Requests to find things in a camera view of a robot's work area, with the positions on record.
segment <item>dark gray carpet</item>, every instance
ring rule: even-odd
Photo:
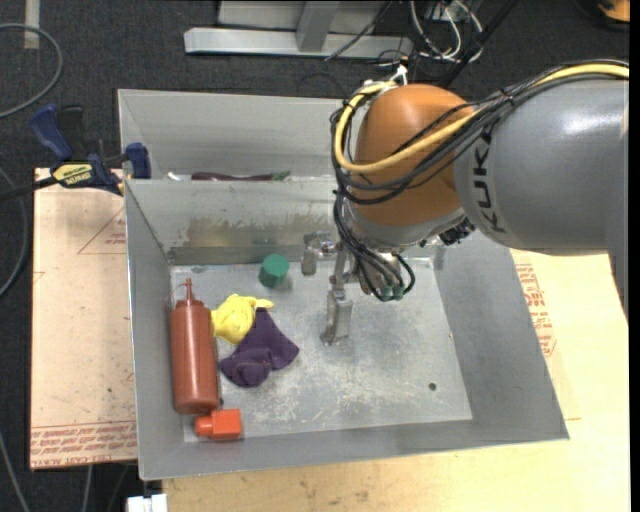
[[[520,0],[451,89],[480,99],[496,89],[576,59],[629,56],[628,32],[603,28],[586,16],[578,0]],[[0,23],[23,22],[24,0],[2,0]],[[42,1],[40,25],[60,43],[64,73],[36,105],[0,119],[0,167],[16,185],[28,184],[30,169],[52,163],[28,128],[29,117],[47,103],[81,104],[87,135],[103,139],[107,154],[119,147],[116,91],[119,88],[241,92],[244,94],[342,97],[362,80],[381,76],[368,63],[323,62],[255,56],[187,57],[182,35],[214,22],[215,3],[204,1]],[[492,18],[503,0],[484,0],[479,16]],[[55,54],[43,44],[25,51],[20,35],[0,34],[0,111],[35,94],[55,70]],[[416,78],[445,70],[424,63]],[[0,190],[6,184],[0,183]],[[31,209],[31,199],[26,200]],[[20,215],[15,201],[0,204],[0,286],[19,252]],[[86,469],[32,473],[28,470],[31,276],[27,264],[0,298],[0,429],[33,511],[80,510]],[[121,466],[97,466],[89,510],[105,510]],[[121,492],[140,493],[135,468]],[[20,510],[6,468],[0,465],[0,510]]]

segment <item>cardboard sheet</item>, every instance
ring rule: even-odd
[[[137,457],[124,200],[35,194],[32,469]]]

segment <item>gray metal tray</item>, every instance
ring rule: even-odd
[[[135,181],[126,185],[139,468],[145,480],[316,465],[562,439],[567,431],[509,251],[474,233],[411,254],[411,296],[378,304],[357,289],[352,335],[319,340],[329,262],[299,270],[304,233],[332,230],[332,180]],[[271,252],[292,262],[270,290]],[[271,298],[301,348],[259,388],[222,377],[245,436],[203,442],[172,408],[163,300],[186,276],[211,308],[239,293]],[[218,342],[220,356],[232,347]]]

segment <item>cable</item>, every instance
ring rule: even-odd
[[[120,491],[120,487],[122,486],[122,482],[124,481],[124,477],[127,475],[127,471],[129,471],[129,466],[125,465],[122,473],[118,477],[118,481],[113,488],[113,492],[111,493],[111,498],[109,498],[109,504],[107,505],[106,512],[111,512],[113,506],[116,504],[116,500],[118,499],[118,492]]]
[[[351,40],[349,41],[347,44],[345,44],[342,48],[336,50],[335,52],[333,52],[331,55],[329,55],[328,57],[326,57],[324,59],[325,62],[329,61],[329,60],[333,60],[336,57],[338,57],[339,55],[342,55],[344,52],[346,52],[349,48],[351,48],[354,44],[356,44],[358,41],[360,41],[360,39],[362,39],[362,37],[369,31],[371,30],[371,28],[373,28],[375,26],[376,23],[378,23],[378,21],[380,21],[380,19],[382,18],[382,16],[384,16],[384,14],[389,10],[389,7],[391,7],[392,2],[386,2],[378,11],[378,14],[376,15],[376,17],[371,20],[369,23],[367,23],[367,25]]]
[[[481,34],[483,30],[482,24],[480,23],[480,20],[478,20],[477,16],[473,13],[473,11],[469,9],[469,7],[467,7],[467,5],[461,2],[460,0],[454,0],[453,3],[458,5],[462,10],[465,11],[465,13],[467,14],[467,17],[469,18],[469,20],[471,20],[472,28],[478,34]],[[433,21],[433,15],[435,13],[436,7],[437,6],[434,6],[431,10],[431,13],[429,15],[430,22]],[[409,12],[411,14],[412,25],[415,28],[415,30],[418,32],[422,42],[424,42],[429,48],[429,50],[431,51],[431,53],[418,51],[417,55],[425,58],[438,60],[438,61],[459,63],[461,59],[458,59],[457,55],[460,53],[460,50],[462,49],[462,35],[460,34],[460,30],[458,29],[456,22],[453,20],[453,17],[451,16],[450,6],[446,5],[441,9],[442,9],[441,16],[444,15],[446,17],[447,23],[451,27],[451,32],[453,33],[455,37],[455,42],[456,42],[455,49],[453,50],[448,49],[447,51],[444,51],[444,52],[440,50],[433,43],[431,39],[429,39],[429,37],[425,32],[425,29],[421,26],[420,21],[418,20],[418,14],[416,12],[415,2],[414,1],[409,2]],[[481,55],[482,55],[482,48],[479,48],[478,51],[470,57],[469,62],[475,62]]]
[[[63,59],[63,56],[62,56],[62,50],[60,49],[60,45],[47,32],[45,32],[44,30],[42,30],[42,29],[40,29],[38,27],[32,27],[30,25],[24,25],[22,23],[5,23],[5,24],[0,25],[0,31],[10,30],[10,29],[14,29],[14,28],[26,30],[27,32],[34,32],[35,34],[38,34],[38,35],[44,37],[47,41],[49,41],[53,45],[53,47],[54,47],[54,49],[56,51],[56,55],[58,57],[58,66],[56,68],[55,74],[53,75],[53,78],[44,87],[44,89],[42,89],[38,94],[36,94],[35,96],[31,97],[30,99],[28,99],[24,103],[21,103],[20,105],[12,107],[12,108],[10,108],[8,110],[5,110],[3,112],[0,112],[0,119],[8,117],[8,116],[10,116],[12,114],[15,114],[16,112],[19,112],[20,110],[23,110],[23,109],[33,105],[36,101],[38,101],[45,94],[47,94],[51,89],[53,89],[53,87],[58,83],[58,80],[60,79],[60,76],[62,75],[62,67],[64,65],[64,59]]]
[[[91,481],[93,480],[93,464],[87,469],[87,481],[84,484],[84,496],[82,497],[81,512],[87,512],[89,507],[89,492],[91,491]]]
[[[50,187],[51,185],[55,185],[56,183],[58,183],[58,180],[56,180],[53,176],[49,176],[48,178],[44,178],[34,183],[29,183],[28,185],[24,185],[22,187],[12,188],[10,190],[7,190],[6,192],[0,193],[0,203],[3,201],[8,201],[9,199],[15,199],[16,197],[33,193],[36,190],[40,190],[41,188]]]
[[[11,178],[7,176],[7,174],[2,170],[1,167],[0,176],[2,176],[2,179],[7,182],[11,189],[15,189],[13,181],[11,181]],[[27,217],[27,208],[24,204],[23,199],[19,199],[18,204],[20,205],[20,217],[22,218],[22,247],[20,249],[20,255],[18,256],[15,265],[13,266],[13,270],[9,274],[9,277],[2,285],[2,287],[0,287],[0,298],[2,298],[7,290],[11,288],[11,286],[13,286],[13,283],[15,283],[18,275],[20,274],[20,271],[26,264],[29,257],[29,218]]]
[[[9,452],[7,451],[7,447],[4,444],[4,436],[2,435],[2,431],[0,431],[0,449],[2,450],[2,458],[4,459],[5,466],[7,466],[7,471],[9,472],[9,478],[11,479],[11,483],[13,484],[13,489],[16,491],[16,495],[20,500],[20,505],[22,506],[22,510],[24,510],[24,512],[31,512],[31,510],[29,509],[29,504],[27,503],[27,500],[24,498],[24,494],[22,494],[22,490],[20,489],[20,484],[18,483],[18,479],[16,478],[16,473],[13,470],[11,459],[9,459]]]

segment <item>black electrical cord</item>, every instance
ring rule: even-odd
[[[49,83],[35,96],[29,98],[27,101],[25,101],[24,103],[21,103],[20,105],[17,105],[15,107],[12,107],[8,110],[5,110],[3,112],[0,112],[0,119],[3,119],[5,117],[8,117],[12,114],[15,114],[16,112],[19,112],[31,105],[33,105],[36,101],[38,101],[40,98],[42,98],[45,94],[47,94],[51,89],[53,89],[53,87],[58,83],[58,80],[60,79],[60,76],[62,75],[62,68],[64,65],[64,58],[62,56],[62,50],[60,49],[60,45],[57,43],[57,41],[51,37],[48,33],[46,33],[44,30],[38,28],[38,27],[32,27],[30,25],[24,25],[22,23],[4,23],[2,25],[0,25],[0,31],[4,31],[4,30],[11,30],[11,29],[21,29],[21,30],[26,30],[27,32],[33,32],[35,34],[38,34],[42,37],[44,37],[47,41],[49,41],[49,43],[51,43],[51,45],[53,46],[53,48],[56,51],[56,55],[58,58],[58,66],[56,68],[56,72],[53,75],[53,78],[49,81]]]
[[[324,60],[329,61],[329,60],[333,60],[336,57],[338,57],[339,55],[342,55],[344,52],[346,52],[349,48],[351,48],[354,44],[356,44],[358,41],[360,41],[360,39],[362,39],[362,37],[369,31],[371,30],[376,23],[378,23],[378,21],[380,21],[380,19],[382,19],[382,16],[384,16],[384,14],[389,10],[389,7],[391,7],[391,4],[393,2],[386,2],[378,11],[378,14],[376,14],[376,17],[373,18],[373,20],[371,20],[369,23],[366,24],[366,26],[360,31],[358,32],[358,34],[351,40],[349,41],[347,44],[345,44],[342,48],[339,48],[338,50],[336,50],[335,52],[333,52],[331,55],[329,55],[328,57],[326,57]]]
[[[363,262],[367,263],[369,266],[382,274],[388,286],[393,288],[397,286],[401,288],[403,296],[409,293],[413,289],[413,286],[416,282],[415,274],[409,264],[400,254],[393,253],[393,256],[396,257],[396,259],[400,262],[402,267],[407,271],[407,274],[409,275],[409,284],[405,287],[404,279],[400,271],[396,269],[389,261],[382,258],[380,254],[371,251],[366,247],[365,244],[359,242],[351,234],[349,229],[344,225],[343,216],[340,215],[340,208],[344,207],[344,199],[345,196],[343,196],[340,191],[337,191],[336,201],[334,203],[333,209],[334,222],[338,228],[340,239],[356,259],[357,265],[361,269],[362,275],[371,293],[381,302],[389,302],[391,300],[395,300],[394,296],[383,296],[380,292],[377,291],[376,287],[372,283],[371,277],[368,274],[367,266],[364,265]]]
[[[2,176],[2,179],[7,183],[7,185],[9,185],[11,189],[15,189],[15,186],[13,185],[13,181],[11,181],[11,178],[7,176],[7,174],[2,170],[1,167],[0,167],[0,176]],[[27,263],[27,260],[29,259],[30,230],[29,230],[29,218],[27,216],[27,208],[22,198],[18,199],[18,205],[20,207],[20,217],[22,219],[22,247],[20,248],[20,254],[18,256],[18,259],[16,260],[16,263],[13,266],[13,270],[9,274],[9,277],[7,278],[5,283],[2,285],[2,287],[0,287],[0,298],[2,298],[2,296],[7,292],[7,290],[11,288],[11,286],[13,286],[13,283],[16,282],[16,280],[18,279],[18,275],[20,275],[20,272],[22,271],[22,269]]]

